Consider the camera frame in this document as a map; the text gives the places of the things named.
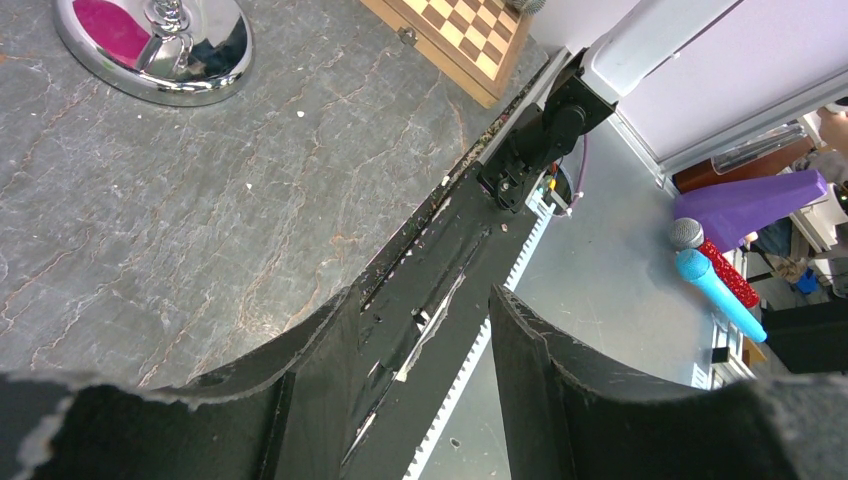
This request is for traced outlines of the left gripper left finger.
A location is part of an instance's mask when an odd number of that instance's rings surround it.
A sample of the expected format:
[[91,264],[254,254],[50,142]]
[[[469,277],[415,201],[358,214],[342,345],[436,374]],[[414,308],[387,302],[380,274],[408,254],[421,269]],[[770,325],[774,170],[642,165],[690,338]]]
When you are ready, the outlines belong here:
[[336,479],[351,435],[360,295],[181,387],[95,372],[1,376],[5,479]]

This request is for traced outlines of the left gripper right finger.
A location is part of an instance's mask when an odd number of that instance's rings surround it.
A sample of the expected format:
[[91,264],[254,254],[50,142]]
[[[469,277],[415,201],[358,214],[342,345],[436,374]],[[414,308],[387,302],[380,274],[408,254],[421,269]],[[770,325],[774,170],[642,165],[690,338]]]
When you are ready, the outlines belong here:
[[716,390],[614,360],[501,286],[489,317],[516,479],[843,479],[847,380],[792,375]]

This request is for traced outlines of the chrome wine glass rack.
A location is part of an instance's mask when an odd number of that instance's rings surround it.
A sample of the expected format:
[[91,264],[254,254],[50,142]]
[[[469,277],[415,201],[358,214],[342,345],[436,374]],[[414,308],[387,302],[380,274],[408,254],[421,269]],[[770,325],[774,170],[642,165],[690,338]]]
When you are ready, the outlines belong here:
[[211,105],[233,96],[254,61],[248,16],[233,0],[75,0],[52,4],[75,59],[147,102]]

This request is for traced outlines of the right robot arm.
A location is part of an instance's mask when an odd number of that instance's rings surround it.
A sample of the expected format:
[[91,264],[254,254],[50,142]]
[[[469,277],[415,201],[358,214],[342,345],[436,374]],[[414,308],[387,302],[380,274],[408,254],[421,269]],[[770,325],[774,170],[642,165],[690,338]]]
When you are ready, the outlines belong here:
[[735,7],[733,1],[640,1],[554,79],[541,112],[513,129],[478,174],[516,212],[535,179],[569,154],[650,73]]

